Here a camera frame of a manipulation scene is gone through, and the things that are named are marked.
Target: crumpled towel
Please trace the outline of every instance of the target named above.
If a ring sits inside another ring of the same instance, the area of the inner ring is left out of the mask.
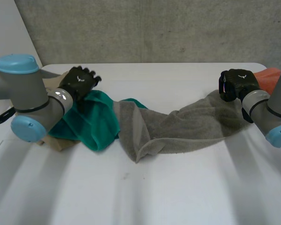
[[[114,102],[119,139],[134,162],[146,155],[198,150],[239,132],[248,125],[241,108],[240,100],[227,103],[218,90],[169,115]]]
[[[145,108],[133,98],[123,101],[132,101],[138,107]],[[119,122],[113,111],[113,100],[102,91],[92,90],[84,98],[84,112],[79,112],[74,103],[50,130],[49,135],[81,141],[93,151],[102,151],[118,137],[119,131]]]

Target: light blue joint cap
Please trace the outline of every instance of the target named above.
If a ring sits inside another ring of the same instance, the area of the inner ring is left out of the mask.
[[[11,54],[0,57],[0,71],[7,74],[32,74],[39,70],[35,58],[28,54]]]
[[[46,136],[46,129],[28,116],[16,116],[11,122],[13,133],[26,142],[38,142]]]
[[[276,148],[281,148],[281,126],[270,130],[266,135],[266,140]]]

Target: gray towel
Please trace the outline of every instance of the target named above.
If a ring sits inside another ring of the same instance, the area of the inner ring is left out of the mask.
[[[169,115],[141,109],[134,102],[114,102],[120,123],[120,142],[127,155],[138,162],[145,155],[198,150],[240,131],[241,102],[224,102],[218,90]]]

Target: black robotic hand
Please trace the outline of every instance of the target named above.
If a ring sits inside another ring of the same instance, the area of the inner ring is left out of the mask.
[[[219,79],[220,98],[226,102],[239,98],[243,102],[244,97],[251,91],[259,90],[259,84],[255,75],[244,69],[230,69],[223,71]],[[249,123],[253,123],[250,116],[242,108],[243,118]]]
[[[73,97],[73,100],[78,102],[102,80],[100,76],[94,77],[95,74],[88,68],[72,67],[60,82],[59,87],[66,90]]]

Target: gray wall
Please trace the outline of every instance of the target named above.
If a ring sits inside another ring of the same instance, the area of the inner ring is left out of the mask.
[[[281,0],[15,0],[44,65],[258,62],[281,68]]]

